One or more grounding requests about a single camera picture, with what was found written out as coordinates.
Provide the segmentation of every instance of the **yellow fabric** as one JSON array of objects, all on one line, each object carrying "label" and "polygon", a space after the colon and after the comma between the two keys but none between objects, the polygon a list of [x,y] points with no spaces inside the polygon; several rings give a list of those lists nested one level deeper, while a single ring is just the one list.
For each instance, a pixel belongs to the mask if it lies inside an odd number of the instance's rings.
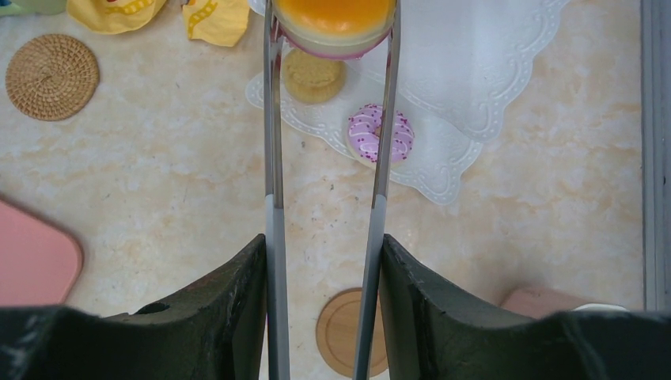
[{"label": "yellow fabric", "polygon": [[140,29],[167,0],[68,0],[67,12],[86,28],[100,34]]},{"label": "yellow fabric", "polygon": [[189,40],[204,40],[232,47],[245,31],[249,19],[247,0],[191,0],[182,6]]}]

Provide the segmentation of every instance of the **pink tray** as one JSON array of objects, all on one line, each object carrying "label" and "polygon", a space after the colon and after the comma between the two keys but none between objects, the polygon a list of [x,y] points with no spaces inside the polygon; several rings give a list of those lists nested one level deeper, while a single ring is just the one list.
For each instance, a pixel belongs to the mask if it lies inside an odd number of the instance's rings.
[{"label": "pink tray", "polygon": [[81,269],[69,234],[0,201],[0,306],[61,303]]}]

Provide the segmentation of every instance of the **orange dessert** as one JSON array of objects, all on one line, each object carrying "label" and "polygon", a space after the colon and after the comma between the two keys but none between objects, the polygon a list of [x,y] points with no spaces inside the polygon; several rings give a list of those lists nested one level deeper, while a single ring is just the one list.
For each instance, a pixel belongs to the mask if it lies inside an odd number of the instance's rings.
[{"label": "orange dessert", "polygon": [[393,23],[396,0],[273,0],[289,40],[310,54],[354,58],[378,45]]}]

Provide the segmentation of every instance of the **woven rattan coaster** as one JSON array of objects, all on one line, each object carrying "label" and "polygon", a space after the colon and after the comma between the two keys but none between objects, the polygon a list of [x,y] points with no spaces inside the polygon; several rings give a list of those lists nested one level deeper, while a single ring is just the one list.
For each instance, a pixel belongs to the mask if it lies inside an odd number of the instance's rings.
[{"label": "woven rattan coaster", "polygon": [[[361,294],[361,288],[356,288],[336,295],[324,306],[317,320],[317,347],[321,356],[335,372],[348,378],[354,373]],[[373,330],[373,354],[370,357],[370,376],[381,374],[387,366],[385,334],[378,303]]]},{"label": "woven rattan coaster", "polygon": [[99,80],[95,55],[81,41],[62,34],[30,40],[9,61],[5,74],[14,106],[45,121],[64,120],[79,112]]}]

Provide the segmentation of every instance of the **marble tile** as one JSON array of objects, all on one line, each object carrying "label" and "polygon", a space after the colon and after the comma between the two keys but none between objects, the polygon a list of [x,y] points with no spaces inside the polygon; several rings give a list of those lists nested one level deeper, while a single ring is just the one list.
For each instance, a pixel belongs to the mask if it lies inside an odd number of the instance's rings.
[{"label": "marble tile", "polygon": [[[178,2],[121,36],[66,15],[0,21],[0,67],[48,32],[100,63],[90,104],[63,122],[30,120],[0,92],[0,196],[85,250],[69,305],[135,312],[263,232],[263,116],[244,95],[261,29],[253,15],[235,48],[187,41]],[[490,302],[530,283],[642,308],[639,49],[639,2],[574,0],[457,202],[392,184],[388,232]],[[282,137],[292,375],[337,379],[314,330],[329,297],[361,284],[373,171],[291,128]]]}]

